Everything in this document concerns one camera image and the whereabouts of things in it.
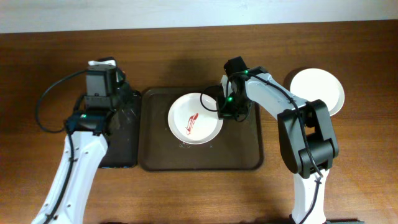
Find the cream plate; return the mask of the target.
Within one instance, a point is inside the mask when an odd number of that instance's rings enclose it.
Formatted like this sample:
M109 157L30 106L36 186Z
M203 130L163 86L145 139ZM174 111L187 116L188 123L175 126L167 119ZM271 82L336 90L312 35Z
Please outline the cream plate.
M330 72L319 68L299 71L290 83L290 91L308 101L322 100L330 116L337 114L345 102L345 91L341 82Z

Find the pinkish white plate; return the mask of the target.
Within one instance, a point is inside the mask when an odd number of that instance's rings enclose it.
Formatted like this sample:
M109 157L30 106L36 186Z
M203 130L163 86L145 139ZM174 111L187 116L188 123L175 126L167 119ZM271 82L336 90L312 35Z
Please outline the pinkish white plate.
M187 144L204 144L221 131L223 120L216 112L216 101L201 93L188 93L173 102L167 121L172 134Z

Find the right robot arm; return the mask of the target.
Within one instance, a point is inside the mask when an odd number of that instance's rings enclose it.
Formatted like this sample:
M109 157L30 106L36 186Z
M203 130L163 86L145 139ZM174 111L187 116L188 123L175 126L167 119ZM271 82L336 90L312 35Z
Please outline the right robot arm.
M248 68L242 57L229 59L216 99L219 119L246 119L253 103L277 120L282 160L294 178L294 223L326 223L326 178L339 153L326 104L295 96L263 67Z

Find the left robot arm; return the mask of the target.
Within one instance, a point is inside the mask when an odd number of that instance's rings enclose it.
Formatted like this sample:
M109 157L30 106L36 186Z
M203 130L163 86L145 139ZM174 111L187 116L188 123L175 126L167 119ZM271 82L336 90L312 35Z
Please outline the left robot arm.
M63 155L34 223L82 223L96 171L137 164L141 94L117 65L90 65L82 73L86 92L63 123Z

